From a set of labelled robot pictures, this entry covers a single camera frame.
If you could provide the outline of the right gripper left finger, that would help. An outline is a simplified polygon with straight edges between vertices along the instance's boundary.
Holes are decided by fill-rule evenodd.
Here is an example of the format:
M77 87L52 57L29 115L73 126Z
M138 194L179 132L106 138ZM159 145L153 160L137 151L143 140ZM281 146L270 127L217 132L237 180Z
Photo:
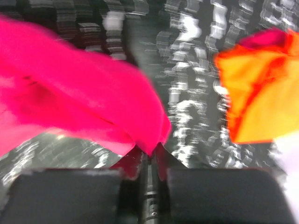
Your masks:
M136 224L147 156L134 149L109 168L35 168L1 202L3 224Z

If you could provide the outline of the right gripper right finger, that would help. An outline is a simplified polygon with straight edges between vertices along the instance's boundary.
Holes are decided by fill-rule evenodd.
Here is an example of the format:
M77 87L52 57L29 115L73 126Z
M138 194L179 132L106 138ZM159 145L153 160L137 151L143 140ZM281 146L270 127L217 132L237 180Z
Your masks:
M272 175L262 169L186 168L162 144L153 153L162 224L292 224Z

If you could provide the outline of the magenta pink t shirt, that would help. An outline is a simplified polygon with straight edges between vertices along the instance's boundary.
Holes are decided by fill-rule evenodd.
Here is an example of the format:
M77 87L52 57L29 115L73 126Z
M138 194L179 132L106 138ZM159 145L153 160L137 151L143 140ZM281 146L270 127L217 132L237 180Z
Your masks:
M171 123L135 66L79 50L46 29L0 18L0 153L42 132L152 154Z

